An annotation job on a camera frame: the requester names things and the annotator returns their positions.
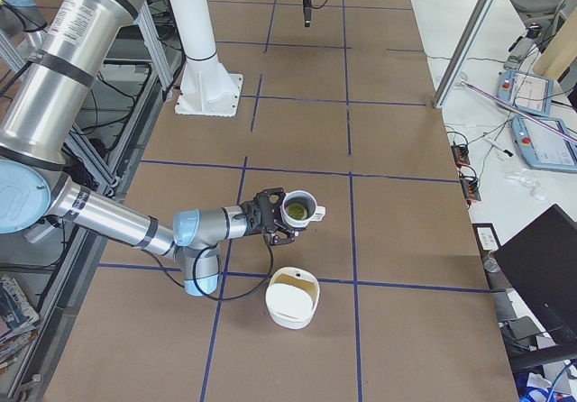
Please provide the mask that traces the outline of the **green lemon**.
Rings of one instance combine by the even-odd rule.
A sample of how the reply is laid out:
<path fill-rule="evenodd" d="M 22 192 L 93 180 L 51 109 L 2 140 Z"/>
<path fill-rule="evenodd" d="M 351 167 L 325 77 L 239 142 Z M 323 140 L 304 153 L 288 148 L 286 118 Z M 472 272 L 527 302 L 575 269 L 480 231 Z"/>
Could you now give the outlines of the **green lemon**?
<path fill-rule="evenodd" d="M 308 210 L 304 204 L 299 202 L 292 202 L 285 207 L 287 215 L 298 221 L 304 221 L 308 219 Z"/>

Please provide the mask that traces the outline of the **white mug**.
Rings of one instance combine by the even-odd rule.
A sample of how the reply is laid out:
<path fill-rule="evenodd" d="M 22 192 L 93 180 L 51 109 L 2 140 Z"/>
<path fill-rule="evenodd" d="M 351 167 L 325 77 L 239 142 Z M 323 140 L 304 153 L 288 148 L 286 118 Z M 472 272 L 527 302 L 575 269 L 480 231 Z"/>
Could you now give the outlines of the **white mug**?
<path fill-rule="evenodd" d="M 304 190 L 288 192 L 280 205 L 282 220 L 295 229 L 306 229 L 311 222 L 320 222 L 325 217 L 325 207 Z"/>

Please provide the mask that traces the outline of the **white oval bin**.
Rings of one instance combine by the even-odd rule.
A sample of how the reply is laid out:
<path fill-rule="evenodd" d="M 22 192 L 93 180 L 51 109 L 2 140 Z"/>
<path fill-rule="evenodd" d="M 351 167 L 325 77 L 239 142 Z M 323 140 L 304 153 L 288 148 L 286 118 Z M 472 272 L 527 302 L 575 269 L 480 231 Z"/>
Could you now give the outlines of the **white oval bin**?
<path fill-rule="evenodd" d="M 283 267 L 272 275 L 265 292 L 265 303 L 276 324 L 299 330 L 312 321 L 319 297 L 319 283 L 312 273 Z"/>

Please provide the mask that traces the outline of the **far teach pendant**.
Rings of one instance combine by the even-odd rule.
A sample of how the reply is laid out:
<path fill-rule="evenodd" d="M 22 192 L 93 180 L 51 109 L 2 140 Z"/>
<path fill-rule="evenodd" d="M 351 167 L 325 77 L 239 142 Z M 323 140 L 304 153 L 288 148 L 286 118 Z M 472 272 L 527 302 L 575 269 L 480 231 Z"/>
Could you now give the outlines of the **far teach pendant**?
<path fill-rule="evenodd" d="M 550 78 L 509 69 L 499 75 L 497 97 L 527 114 L 547 117 L 553 89 Z"/>

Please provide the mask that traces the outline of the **teach pendant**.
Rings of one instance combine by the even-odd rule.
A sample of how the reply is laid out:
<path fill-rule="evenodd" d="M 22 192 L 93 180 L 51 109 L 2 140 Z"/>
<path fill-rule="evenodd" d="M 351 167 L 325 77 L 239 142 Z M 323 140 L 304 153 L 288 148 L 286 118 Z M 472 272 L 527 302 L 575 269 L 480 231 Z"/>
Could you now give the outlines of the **teach pendant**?
<path fill-rule="evenodd" d="M 520 115 L 511 122 L 514 141 L 532 169 L 576 172 L 576 145 Z"/>
<path fill-rule="evenodd" d="M 553 89 L 550 78 L 509 69 L 499 75 L 497 97 L 527 114 L 547 117 Z"/>

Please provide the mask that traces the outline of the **black laptop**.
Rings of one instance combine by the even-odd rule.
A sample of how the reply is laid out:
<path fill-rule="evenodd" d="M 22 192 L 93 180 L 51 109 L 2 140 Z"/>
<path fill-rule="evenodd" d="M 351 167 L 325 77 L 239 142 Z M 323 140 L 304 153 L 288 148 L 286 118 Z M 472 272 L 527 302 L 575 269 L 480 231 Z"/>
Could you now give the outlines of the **black laptop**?
<path fill-rule="evenodd" d="M 510 285 L 556 343 L 576 340 L 576 222 L 557 204 L 494 257 Z"/>

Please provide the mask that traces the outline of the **near teach pendant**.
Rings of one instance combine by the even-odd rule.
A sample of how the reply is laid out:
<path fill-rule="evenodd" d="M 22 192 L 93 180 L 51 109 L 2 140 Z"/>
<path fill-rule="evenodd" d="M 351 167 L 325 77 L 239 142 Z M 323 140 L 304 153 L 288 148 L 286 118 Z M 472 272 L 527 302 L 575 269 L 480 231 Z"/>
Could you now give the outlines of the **near teach pendant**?
<path fill-rule="evenodd" d="M 532 169 L 576 172 L 576 145 L 520 115 L 511 122 L 514 141 Z"/>

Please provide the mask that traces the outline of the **stack of magazines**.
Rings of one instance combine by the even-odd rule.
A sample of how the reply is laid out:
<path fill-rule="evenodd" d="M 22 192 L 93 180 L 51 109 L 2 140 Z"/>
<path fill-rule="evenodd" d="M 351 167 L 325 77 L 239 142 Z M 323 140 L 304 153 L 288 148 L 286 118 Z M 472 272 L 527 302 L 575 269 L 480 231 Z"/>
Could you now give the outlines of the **stack of magazines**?
<path fill-rule="evenodd" d="M 1 368 L 36 336 L 40 316 L 17 280 L 1 274 Z"/>

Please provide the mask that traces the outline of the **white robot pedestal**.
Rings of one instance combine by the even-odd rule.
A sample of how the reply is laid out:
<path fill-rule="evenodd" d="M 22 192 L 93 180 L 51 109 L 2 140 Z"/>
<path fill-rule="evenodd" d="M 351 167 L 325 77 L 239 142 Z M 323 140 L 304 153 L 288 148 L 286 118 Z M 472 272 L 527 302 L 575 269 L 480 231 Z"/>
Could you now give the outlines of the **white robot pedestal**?
<path fill-rule="evenodd" d="M 233 117 L 243 76 L 229 73 L 219 61 L 207 0 L 170 0 L 186 65 L 175 112 Z"/>

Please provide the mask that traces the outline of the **aluminium frame post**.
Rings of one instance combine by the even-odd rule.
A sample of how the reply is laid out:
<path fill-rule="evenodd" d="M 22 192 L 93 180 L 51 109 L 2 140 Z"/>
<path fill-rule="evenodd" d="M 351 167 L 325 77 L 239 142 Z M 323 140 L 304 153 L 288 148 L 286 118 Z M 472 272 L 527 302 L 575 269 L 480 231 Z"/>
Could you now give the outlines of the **aluminium frame post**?
<path fill-rule="evenodd" d="M 442 76 L 439 87 L 435 92 L 433 98 L 434 108 L 440 109 L 444 106 L 453 87 L 457 84 L 468 55 L 495 2 L 496 0 L 477 0 L 462 36 L 456 45 L 453 56 Z"/>

